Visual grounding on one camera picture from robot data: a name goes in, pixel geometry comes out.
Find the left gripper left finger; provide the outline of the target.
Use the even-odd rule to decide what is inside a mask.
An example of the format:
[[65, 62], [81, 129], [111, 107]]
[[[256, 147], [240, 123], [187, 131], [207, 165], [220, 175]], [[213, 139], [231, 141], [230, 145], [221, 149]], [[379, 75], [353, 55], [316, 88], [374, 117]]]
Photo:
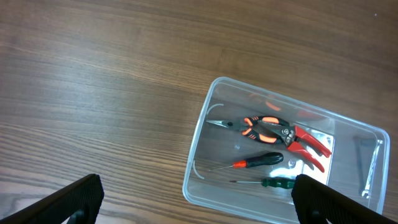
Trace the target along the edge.
[[1, 224], [94, 224], [104, 199], [98, 174], [89, 174], [1, 220]]

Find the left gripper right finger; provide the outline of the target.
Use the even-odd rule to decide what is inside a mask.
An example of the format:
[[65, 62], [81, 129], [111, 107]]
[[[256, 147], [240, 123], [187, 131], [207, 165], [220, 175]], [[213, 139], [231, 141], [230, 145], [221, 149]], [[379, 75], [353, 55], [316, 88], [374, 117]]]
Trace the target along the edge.
[[305, 174], [296, 176], [291, 196], [301, 224], [397, 224]]

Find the green handled screwdriver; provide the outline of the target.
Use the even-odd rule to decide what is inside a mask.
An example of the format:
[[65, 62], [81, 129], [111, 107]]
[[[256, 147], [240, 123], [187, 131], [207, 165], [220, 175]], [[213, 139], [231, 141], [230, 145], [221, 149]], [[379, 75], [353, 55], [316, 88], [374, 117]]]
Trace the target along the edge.
[[261, 184], [263, 187], [292, 189], [295, 184], [295, 179], [288, 179], [285, 177], [266, 177], [257, 181], [230, 180], [230, 182], [237, 184]]

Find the silver combination wrench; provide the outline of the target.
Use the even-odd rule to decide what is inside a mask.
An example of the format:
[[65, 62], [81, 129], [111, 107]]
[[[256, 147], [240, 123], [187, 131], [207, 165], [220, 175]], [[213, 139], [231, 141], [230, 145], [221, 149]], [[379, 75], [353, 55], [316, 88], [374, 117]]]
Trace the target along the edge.
[[377, 140], [376, 141], [376, 145], [374, 147], [373, 150], [373, 154], [372, 154], [372, 158], [371, 158], [371, 163], [369, 165], [369, 170], [368, 170], [368, 176], [366, 179], [366, 183], [364, 185], [364, 190], [361, 193], [361, 196], [368, 199], [370, 197], [370, 188], [371, 188], [371, 183], [373, 180], [373, 175], [374, 175], [374, 170], [375, 170], [375, 166], [376, 166], [376, 159], [377, 159], [377, 155], [379, 152], [379, 148], [380, 145], [382, 145], [384, 143], [383, 140]]

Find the black red handled screwdriver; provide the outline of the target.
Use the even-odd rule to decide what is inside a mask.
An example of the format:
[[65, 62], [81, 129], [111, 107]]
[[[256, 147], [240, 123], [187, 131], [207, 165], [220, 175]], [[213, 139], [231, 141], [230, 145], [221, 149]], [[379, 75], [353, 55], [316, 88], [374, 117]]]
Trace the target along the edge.
[[234, 169], [240, 169], [240, 168], [258, 167], [258, 166], [272, 166], [272, 165], [281, 163], [283, 160], [284, 160], [284, 156], [282, 153], [268, 152], [261, 156], [249, 157], [249, 158], [243, 159], [241, 161], [234, 162], [230, 166], [210, 169], [210, 171], [220, 170], [220, 169], [225, 169], [225, 168], [230, 168], [230, 167], [232, 167]]

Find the red handled snips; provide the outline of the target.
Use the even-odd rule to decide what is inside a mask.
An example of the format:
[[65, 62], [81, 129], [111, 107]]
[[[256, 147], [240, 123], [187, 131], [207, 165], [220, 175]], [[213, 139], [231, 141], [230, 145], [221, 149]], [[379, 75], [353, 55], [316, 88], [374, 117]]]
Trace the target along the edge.
[[331, 151], [310, 133], [297, 125], [290, 124], [286, 120], [273, 116], [265, 116], [257, 122], [266, 130], [265, 134], [259, 135], [259, 139], [262, 142], [282, 144], [286, 150], [300, 154], [321, 172], [325, 171], [321, 162], [308, 152], [306, 146], [317, 149], [326, 158], [331, 156]]

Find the clear plastic container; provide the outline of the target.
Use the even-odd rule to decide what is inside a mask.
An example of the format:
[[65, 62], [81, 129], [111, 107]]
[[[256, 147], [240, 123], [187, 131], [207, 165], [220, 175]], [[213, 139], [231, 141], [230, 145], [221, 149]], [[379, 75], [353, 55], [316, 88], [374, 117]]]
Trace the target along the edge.
[[[238, 131], [209, 124], [206, 120], [238, 120], [276, 116], [297, 125], [323, 143], [331, 156], [306, 146], [321, 162], [321, 172], [300, 154], [283, 145], [254, 141]], [[377, 140], [383, 140], [376, 159], [368, 199], [361, 196]], [[272, 166], [234, 169], [234, 162], [268, 152], [284, 160]], [[237, 184], [230, 180], [257, 181], [265, 177], [293, 179], [305, 174], [381, 213], [386, 195], [390, 138], [385, 130], [331, 111], [227, 77], [217, 78], [205, 98], [187, 161], [182, 192], [191, 203], [263, 222], [297, 223], [287, 189], [261, 184]]]

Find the orange black needle-nose pliers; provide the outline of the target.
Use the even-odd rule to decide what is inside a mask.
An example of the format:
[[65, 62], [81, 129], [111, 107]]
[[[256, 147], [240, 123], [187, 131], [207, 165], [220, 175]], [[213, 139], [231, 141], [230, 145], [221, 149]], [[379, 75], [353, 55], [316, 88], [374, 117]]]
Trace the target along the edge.
[[215, 126], [238, 131], [243, 136], [266, 144], [286, 144], [294, 140], [295, 128], [275, 116], [254, 116], [238, 120], [206, 120]]

